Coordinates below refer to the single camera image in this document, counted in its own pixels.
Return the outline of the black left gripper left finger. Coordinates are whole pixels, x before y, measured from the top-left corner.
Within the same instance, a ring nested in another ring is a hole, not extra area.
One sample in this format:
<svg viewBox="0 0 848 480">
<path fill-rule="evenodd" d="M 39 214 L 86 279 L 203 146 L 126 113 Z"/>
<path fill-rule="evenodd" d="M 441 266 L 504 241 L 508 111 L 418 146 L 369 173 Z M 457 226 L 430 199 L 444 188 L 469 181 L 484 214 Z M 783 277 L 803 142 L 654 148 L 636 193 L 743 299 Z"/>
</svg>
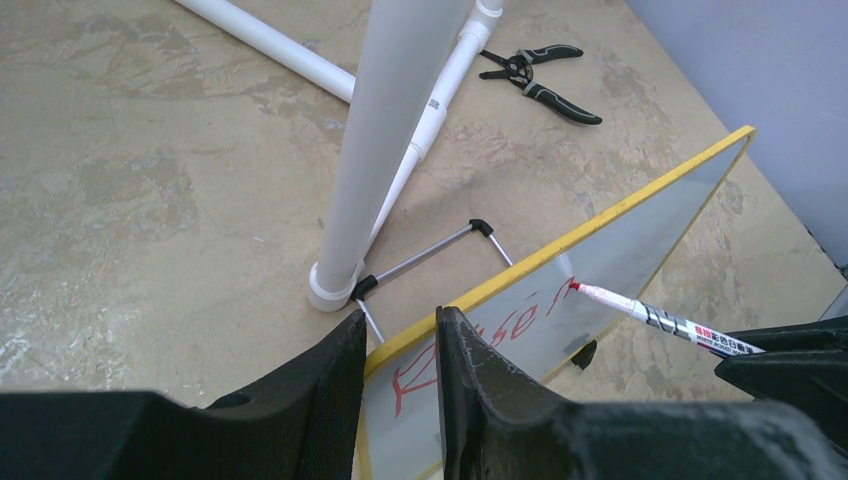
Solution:
<svg viewBox="0 0 848 480">
<path fill-rule="evenodd" d="M 367 329 L 354 311 L 319 343 L 205 408 L 153 391 L 8 393 L 5 479 L 347 479 Z"/>
</svg>

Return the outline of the white red whiteboard marker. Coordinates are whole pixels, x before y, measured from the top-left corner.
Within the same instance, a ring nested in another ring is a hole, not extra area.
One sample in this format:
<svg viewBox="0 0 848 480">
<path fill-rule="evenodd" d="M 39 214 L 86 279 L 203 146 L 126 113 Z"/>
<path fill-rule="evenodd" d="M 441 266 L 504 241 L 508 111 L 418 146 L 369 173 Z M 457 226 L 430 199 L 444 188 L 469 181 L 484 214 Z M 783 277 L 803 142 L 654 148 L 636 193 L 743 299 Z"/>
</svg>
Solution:
<svg viewBox="0 0 848 480">
<path fill-rule="evenodd" d="M 649 305 L 638 299 L 628 298 L 599 286 L 572 282 L 569 288 L 629 318 L 705 348 L 721 358 L 765 353 L 764 349 L 738 338 L 670 314 L 659 307 Z"/>
</svg>

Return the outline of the yellow framed whiteboard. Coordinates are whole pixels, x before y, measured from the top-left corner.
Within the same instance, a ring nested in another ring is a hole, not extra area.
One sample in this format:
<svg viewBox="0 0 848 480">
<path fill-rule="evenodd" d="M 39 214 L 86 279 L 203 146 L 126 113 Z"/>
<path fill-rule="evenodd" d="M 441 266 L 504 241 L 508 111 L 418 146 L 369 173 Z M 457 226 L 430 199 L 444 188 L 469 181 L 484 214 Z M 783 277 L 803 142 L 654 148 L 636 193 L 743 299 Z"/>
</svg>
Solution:
<svg viewBox="0 0 848 480">
<path fill-rule="evenodd" d="M 460 296 L 482 340 L 533 379 L 555 376 L 618 320 L 569 287 L 640 296 L 746 153 L 744 126 Z M 436 321 L 427 316 L 366 360 L 357 439 L 363 479 L 426 479 L 440 467 Z"/>
</svg>

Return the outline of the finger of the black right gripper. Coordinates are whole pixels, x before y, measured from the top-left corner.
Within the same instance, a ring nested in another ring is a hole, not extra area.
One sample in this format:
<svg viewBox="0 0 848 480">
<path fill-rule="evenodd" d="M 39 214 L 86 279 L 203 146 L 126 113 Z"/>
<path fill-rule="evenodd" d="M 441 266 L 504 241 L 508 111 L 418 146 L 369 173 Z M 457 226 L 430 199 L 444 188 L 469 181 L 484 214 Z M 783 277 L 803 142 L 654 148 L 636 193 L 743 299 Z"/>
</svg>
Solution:
<svg viewBox="0 0 848 480">
<path fill-rule="evenodd" d="M 811 323 L 730 332 L 729 336 L 767 352 L 847 351 L 847 317 Z"/>
<path fill-rule="evenodd" d="M 791 405 L 811 418 L 834 449 L 847 455 L 847 353 L 771 352 L 728 357 L 717 377 L 761 400 Z"/>
</svg>

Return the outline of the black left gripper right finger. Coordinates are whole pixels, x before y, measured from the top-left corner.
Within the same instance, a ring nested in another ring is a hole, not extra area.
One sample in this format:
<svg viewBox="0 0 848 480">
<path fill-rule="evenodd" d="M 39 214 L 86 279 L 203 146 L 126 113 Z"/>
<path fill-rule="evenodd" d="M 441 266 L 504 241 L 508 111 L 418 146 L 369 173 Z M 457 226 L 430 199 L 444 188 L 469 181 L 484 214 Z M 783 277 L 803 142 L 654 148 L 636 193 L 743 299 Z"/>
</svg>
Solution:
<svg viewBox="0 0 848 480">
<path fill-rule="evenodd" d="M 456 307 L 436 311 L 448 479 L 843 479 L 802 411 L 742 403 L 575 403 L 487 345 Z"/>
</svg>

